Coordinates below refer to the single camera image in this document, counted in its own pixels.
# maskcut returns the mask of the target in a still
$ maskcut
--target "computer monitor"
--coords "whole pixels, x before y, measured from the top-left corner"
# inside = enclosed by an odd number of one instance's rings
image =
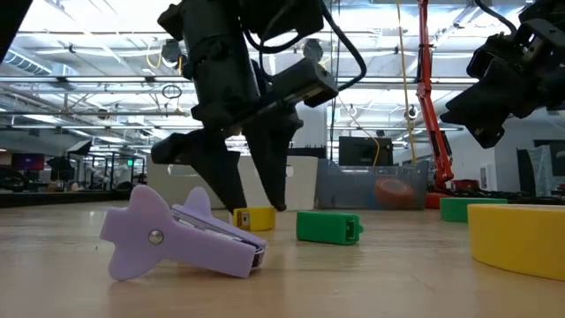
[[[45,169],[45,155],[43,154],[12,154],[11,167],[14,170],[35,170]]]
[[[377,166],[393,165],[393,145],[390,138],[375,138],[380,145]],[[340,137],[339,165],[341,166],[373,166],[377,155],[377,145],[371,138]]]
[[[313,156],[319,159],[326,159],[328,148],[326,147],[308,147],[308,148],[289,148],[287,155],[294,156]]]

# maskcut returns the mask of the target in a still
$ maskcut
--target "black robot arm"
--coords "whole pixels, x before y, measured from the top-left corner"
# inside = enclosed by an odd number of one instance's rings
[[[467,73],[478,83],[449,101],[440,116],[445,123],[465,125],[483,148],[498,143],[508,117],[528,117],[541,107],[562,109],[565,100],[565,1],[536,1],[520,13],[517,30],[487,13],[511,33],[494,34],[475,51]]]
[[[357,60],[357,77],[338,87],[318,61],[308,58],[277,74],[265,72],[263,54],[291,48],[320,31],[324,19]],[[190,164],[229,211],[245,208],[237,171],[239,153],[229,151],[224,142],[241,132],[270,203],[285,210],[287,149],[303,125],[296,104],[316,107],[359,82],[366,74],[363,58],[322,0],[184,0],[171,5],[158,23],[175,40],[185,42],[188,61],[183,76],[193,81],[199,100],[191,113],[204,128],[173,134],[155,144],[154,163]],[[297,36],[289,42],[265,45],[292,30]],[[251,34],[257,34],[260,42]],[[245,38],[259,51],[259,62],[249,58]]]

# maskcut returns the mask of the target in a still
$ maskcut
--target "workshop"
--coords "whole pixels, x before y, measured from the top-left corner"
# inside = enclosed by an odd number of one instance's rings
[[[565,317],[565,1],[18,0],[0,318]]]

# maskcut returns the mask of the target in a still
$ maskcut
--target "lavender 3d printed part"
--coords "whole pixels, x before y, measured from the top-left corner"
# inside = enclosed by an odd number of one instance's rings
[[[117,281],[144,275],[160,261],[181,261],[237,277],[259,267],[266,242],[212,217],[206,191],[195,188],[171,214],[165,200],[136,186],[127,208],[111,208],[101,239],[114,243],[109,274]]]

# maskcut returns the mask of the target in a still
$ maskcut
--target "white partition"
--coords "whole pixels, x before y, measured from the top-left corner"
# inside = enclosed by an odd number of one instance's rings
[[[265,191],[250,156],[239,158],[239,174],[249,207],[268,207]],[[286,205],[288,210],[310,210],[314,207],[318,158],[289,156],[286,178]],[[224,208],[222,202],[191,166],[154,164],[147,160],[148,185],[170,205],[185,203],[188,193],[196,186],[204,187],[212,208]]]

